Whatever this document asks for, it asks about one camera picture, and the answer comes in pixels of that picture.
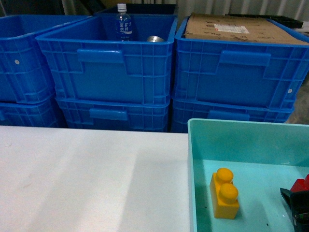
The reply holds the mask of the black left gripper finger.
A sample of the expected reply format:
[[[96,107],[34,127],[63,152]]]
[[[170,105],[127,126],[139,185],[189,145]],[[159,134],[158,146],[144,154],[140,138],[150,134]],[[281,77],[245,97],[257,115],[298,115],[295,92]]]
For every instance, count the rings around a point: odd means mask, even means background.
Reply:
[[[292,222],[294,227],[309,226],[309,191],[292,192],[288,189],[280,188],[281,196],[292,212]]]

